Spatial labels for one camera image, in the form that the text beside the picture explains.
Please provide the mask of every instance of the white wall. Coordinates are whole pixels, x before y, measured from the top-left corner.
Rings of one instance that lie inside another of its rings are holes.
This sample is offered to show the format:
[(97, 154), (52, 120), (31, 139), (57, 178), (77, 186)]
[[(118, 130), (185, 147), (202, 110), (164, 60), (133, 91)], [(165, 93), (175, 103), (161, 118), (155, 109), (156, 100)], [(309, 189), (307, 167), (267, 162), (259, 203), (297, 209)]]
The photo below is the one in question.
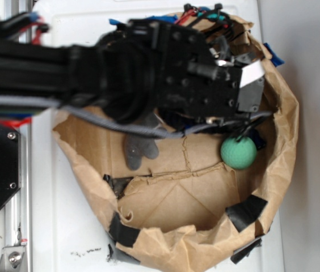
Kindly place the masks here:
[(293, 182), (281, 207), (286, 272), (320, 272), (320, 0), (259, 0), (263, 40), (301, 104)]

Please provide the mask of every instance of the green foam ball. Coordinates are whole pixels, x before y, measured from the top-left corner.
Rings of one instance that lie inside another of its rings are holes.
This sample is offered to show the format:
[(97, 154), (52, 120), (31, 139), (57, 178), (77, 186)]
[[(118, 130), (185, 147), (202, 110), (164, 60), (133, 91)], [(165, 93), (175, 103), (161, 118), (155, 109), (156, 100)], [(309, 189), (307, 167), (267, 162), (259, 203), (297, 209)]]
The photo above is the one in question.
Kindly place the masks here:
[(222, 160), (234, 169), (246, 169), (256, 158), (256, 145), (249, 137), (243, 137), (239, 142), (236, 140), (236, 138), (228, 138), (223, 142)]

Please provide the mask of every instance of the gray rubber glove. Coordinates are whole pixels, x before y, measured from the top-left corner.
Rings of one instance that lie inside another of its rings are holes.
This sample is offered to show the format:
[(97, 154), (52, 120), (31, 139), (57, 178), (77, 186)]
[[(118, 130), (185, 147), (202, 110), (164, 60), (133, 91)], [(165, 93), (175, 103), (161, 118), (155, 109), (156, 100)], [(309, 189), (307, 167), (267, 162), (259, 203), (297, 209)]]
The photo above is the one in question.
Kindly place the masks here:
[[(145, 117), (138, 124), (153, 129), (164, 129), (160, 126), (159, 119), (154, 113)], [(134, 171), (140, 168), (143, 156), (148, 159), (156, 159), (159, 156), (159, 149), (153, 138), (127, 135), (125, 138), (125, 156), (128, 168)]]

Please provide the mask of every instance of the crumpled brown paper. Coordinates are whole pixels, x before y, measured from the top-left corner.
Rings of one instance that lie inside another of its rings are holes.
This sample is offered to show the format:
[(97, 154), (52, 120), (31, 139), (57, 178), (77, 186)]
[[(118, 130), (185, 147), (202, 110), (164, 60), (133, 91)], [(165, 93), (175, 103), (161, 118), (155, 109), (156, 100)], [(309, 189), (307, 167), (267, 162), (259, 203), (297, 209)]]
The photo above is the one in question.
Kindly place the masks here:
[[(132, 248), (117, 247), (142, 265), (168, 272), (201, 272), (267, 233), (290, 184), (298, 136), (298, 102), (271, 63), (267, 49), (247, 31), (252, 23), (236, 16), (234, 53), (253, 50), (262, 57), (266, 83), (261, 110), (274, 112), (258, 130), (267, 147), (248, 169), (234, 171), (221, 162), (222, 136), (196, 134), (158, 142), (160, 156), (144, 159), (137, 171), (125, 163), (124, 135), (101, 129), (61, 112), (53, 130), (97, 218), (109, 229), (114, 213), (141, 228)], [(212, 28), (203, 21), (199, 30)], [(90, 111), (102, 114), (98, 108)], [(102, 180), (134, 176), (117, 201)], [(268, 201), (260, 218), (241, 233), (225, 207), (254, 194)]]

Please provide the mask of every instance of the gray cable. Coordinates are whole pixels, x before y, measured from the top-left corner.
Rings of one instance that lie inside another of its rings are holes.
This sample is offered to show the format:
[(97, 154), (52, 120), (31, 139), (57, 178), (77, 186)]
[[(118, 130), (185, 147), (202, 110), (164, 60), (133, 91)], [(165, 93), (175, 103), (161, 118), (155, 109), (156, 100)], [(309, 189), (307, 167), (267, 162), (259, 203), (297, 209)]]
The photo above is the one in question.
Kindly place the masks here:
[[(26, 97), (26, 96), (6, 96), (0, 95), (0, 106), (11, 106), (11, 107), (33, 107), (33, 108), (58, 108), (61, 105), (59, 100), (47, 99), (41, 97)], [(216, 124), (202, 124), (196, 125), (184, 131), (168, 132), (159, 129), (151, 129), (146, 126), (140, 125), (121, 125), (110, 120), (101, 118), (95, 114), (92, 114), (84, 109), (76, 108), (73, 106), (66, 105), (62, 107), (71, 113), (72, 115), (83, 119), (93, 125), (101, 126), (106, 129), (131, 133), (140, 135), (143, 137), (152, 137), (152, 138), (182, 138), (191, 133), (196, 133), (204, 129), (209, 129), (217, 126)]]
[(184, 131), (177, 131), (177, 132), (168, 132), (164, 130), (159, 129), (151, 129), (146, 126), (140, 126), (140, 125), (121, 125), (117, 124), (115, 122), (100, 118), (99, 116), (92, 114), (86, 110), (76, 108), (73, 106), (64, 106), (62, 109), (65, 109), (72, 115), (83, 119), (91, 124), (101, 126), (106, 129), (123, 132), (123, 133), (131, 133), (131, 134), (137, 134), (143, 137), (152, 137), (152, 138), (182, 138), (186, 135), (189, 135), (191, 133), (196, 133), (199, 131), (202, 131), (204, 129), (209, 129), (212, 127), (217, 126), (216, 124), (202, 124), (202, 125), (196, 125), (189, 129), (186, 129)]
[(255, 120), (255, 119), (260, 118), (260, 117), (268, 117), (268, 116), (271, 116), (271, 115), (272, 115), (272, 112), (270, 112), (268, 110), (265, 110), (265, 111), (261, 111), (261, 112), (252, 113), (250, 119), (251, 120)]
[(0, 95), (0, 106), (58, 108), (60, 101), (42, 97)]

